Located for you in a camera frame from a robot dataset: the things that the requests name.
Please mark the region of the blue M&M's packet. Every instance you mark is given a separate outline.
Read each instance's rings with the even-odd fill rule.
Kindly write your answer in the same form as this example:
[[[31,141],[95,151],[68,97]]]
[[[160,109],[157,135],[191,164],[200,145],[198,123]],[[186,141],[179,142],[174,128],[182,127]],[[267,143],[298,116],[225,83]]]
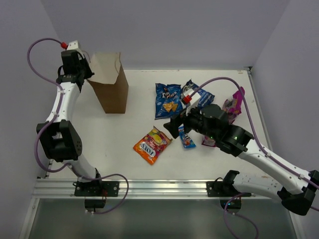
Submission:
[[[185,149],[191,149],[196,147],[195,143],[185,132],[184,127],[182,125],[178,128],[178,132],[182,145]]]

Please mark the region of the blue Doritos chips bag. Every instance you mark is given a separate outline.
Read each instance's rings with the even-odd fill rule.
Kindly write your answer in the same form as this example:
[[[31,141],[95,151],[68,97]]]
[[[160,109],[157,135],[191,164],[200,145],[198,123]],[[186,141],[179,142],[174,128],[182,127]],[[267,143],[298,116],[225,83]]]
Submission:
[[[156,83],[155,119],[166,119],[183,110],[181,85]]]

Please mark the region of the orange Fox's candy packet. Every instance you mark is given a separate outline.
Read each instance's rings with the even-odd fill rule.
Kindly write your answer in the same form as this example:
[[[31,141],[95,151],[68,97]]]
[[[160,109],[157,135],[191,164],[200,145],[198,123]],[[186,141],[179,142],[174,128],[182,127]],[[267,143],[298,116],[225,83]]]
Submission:
[[[153,129],[133,147],[148,164],[154,165],[159,155],[171,144],[172,139],[153,126]]]

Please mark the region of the brown paper bag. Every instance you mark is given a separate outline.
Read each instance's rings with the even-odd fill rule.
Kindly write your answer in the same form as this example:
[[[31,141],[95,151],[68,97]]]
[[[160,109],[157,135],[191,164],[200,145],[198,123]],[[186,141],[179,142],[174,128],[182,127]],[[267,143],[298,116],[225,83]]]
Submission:
[[[107,114],[126,112],[129,84],[120,52],[93,54],[90,63],[94,75],[88,79],[102,109]]]

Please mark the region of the purple snack packet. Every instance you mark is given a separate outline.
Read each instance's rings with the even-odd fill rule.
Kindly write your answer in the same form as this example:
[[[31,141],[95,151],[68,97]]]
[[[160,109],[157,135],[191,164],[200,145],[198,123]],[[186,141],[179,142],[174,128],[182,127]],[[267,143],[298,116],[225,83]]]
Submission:
[[[230,98],[226,99],[222,106],[222,110],[228,115],[228,122],[230,124],[234,123],[236,118],[241,114],[243,96],[240,92],[245,94],[243,87],[240,87],[240,90],[237,90]]]
[[[203,136],[202,137],[202,145],[204,146],[209,146],[209,147],[216,147],[216,142],[213,138],[207,137],[207,136]]]

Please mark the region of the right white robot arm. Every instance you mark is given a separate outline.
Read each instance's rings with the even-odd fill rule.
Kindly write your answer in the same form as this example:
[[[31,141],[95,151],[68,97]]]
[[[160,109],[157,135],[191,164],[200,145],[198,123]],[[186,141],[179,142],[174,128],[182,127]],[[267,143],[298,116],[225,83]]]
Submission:
[[[182,110],[172,116],[164,127],[177,138],[181,125],[185,132],[193,130],[213,139],[221,151],[253,164],[270,176],[269,179],[262,179],[230,170],[222,183],[226,195],[251,193],[272,198],[300,216],[305,216],[312,208],[319,189],[319,172],[296,167],[271,152],[250,132],[230,124],[227,113],[218,105],[211,104],[202,110]]]

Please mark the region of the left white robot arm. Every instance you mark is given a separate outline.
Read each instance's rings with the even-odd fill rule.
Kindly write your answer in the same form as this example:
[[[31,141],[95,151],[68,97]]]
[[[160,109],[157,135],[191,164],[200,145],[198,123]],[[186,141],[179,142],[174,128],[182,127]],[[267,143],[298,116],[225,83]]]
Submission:
[[[54,81],[57,94],[53,108],[46,121],[36,128],[35,160],[41,169],[49,173],[69,168],[79,182],[87,183],[86,190],[96,196],[102,193],[104,184],[98,180],[98,170],[84,157],[82,140],[72,124],[75,103],[84,81],[92,77],[93,72],[80,49],[65,50],[61,53],[61,58],[62,66]],[[41,163],[38,155],[40,145],[48,159],[62,164],[60,168],[49,169]]]

